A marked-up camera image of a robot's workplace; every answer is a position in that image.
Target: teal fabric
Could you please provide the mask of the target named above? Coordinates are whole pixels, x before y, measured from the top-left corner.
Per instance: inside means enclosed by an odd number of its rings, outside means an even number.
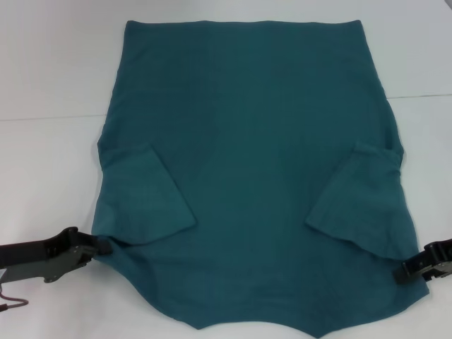
[[[98,148],[98,259],[174,319],[321,337],[428,293],[359,21],[129,22]]]

